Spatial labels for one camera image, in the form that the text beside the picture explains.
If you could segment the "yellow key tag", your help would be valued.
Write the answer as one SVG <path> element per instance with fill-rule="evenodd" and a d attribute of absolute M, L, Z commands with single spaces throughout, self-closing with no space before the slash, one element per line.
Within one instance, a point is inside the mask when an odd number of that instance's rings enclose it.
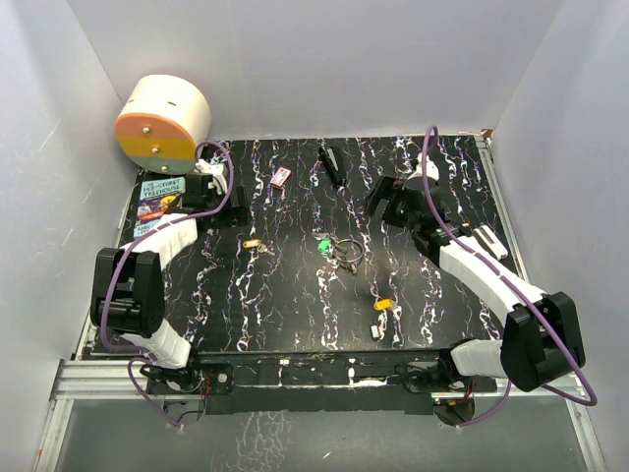
<path fill-rule="evenodd" d="M 250 239 L 243 242 L 243 248 L 248 251 L 257 251 L 262 254 L 274 256 L 275 253 L 259 239 Z"/>

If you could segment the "metal keyring with keys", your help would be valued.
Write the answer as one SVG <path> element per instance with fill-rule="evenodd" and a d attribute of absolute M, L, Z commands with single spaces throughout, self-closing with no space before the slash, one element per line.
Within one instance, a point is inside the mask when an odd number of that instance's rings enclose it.
<path fill-rule="evenodd" d="M 358 274 L 358 268 L 365 258 L 365 253 L 364 244 L 351 238 L 337 240 L 332 246 L 332 260 L 336 268 L 352 275 Z"/>

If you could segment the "green key tag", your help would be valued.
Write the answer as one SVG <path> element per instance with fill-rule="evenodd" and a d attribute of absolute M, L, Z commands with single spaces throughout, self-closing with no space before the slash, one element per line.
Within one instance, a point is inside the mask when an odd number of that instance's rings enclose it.
<path fill-rule="evenodd" d="M 324 254 L 327 253 L 331 250 L 332 247 L 332 241 L 329 238 L 323 238 L 319 241 L 318 245 L 317 245 L 317 250 Z"/>

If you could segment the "orange key tag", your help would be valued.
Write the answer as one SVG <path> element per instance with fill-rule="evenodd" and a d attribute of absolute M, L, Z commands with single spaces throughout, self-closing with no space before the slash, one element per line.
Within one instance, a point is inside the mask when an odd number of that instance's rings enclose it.
<path fill-rule="evenodd" d="M 373 304 L 373 307 L 377 311 L 385 311 L 385 310 L 393 309 L 395 307 L 395 302 L 392 301 L 391 299 L 382 299 L 382 300 L 376 301 Z"/>

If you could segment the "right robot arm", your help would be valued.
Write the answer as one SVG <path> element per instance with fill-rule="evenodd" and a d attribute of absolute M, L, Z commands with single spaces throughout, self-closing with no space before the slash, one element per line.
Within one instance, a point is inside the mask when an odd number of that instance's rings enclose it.
<path fill-rule="evenodd" d="M 437 368 L 445 387 L 458 390 L 480 376 L 531 391 L 584 367 L 574 301 L 563 292 L 548 294 L 504 266 L 508 253 L 487 226 L 448 221 L 434 179 L 381 176 L 366 196 L 365 214 L 373 216 L 380 204 L 383 222 L 408 231 L 417 251 L 470 289 L 503 327 L 498 340 L 470 339 L 447 348 L 447 360 Z"/>

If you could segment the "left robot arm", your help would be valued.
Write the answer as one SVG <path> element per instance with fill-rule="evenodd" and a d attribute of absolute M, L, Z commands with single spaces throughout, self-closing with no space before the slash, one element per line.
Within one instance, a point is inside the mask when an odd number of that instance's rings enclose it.
<path fill-rule="evenodd" d="M 162 272 L 203 231 L 249 223 L 245 189 L 231 186 L 223 169 L 143 183 L 133 242 L 96 256 L 89 315 L 105 348 L 144 355 L 170 369 L 179 390 L 197 389 L 203 369 L 166 319 Z"/>

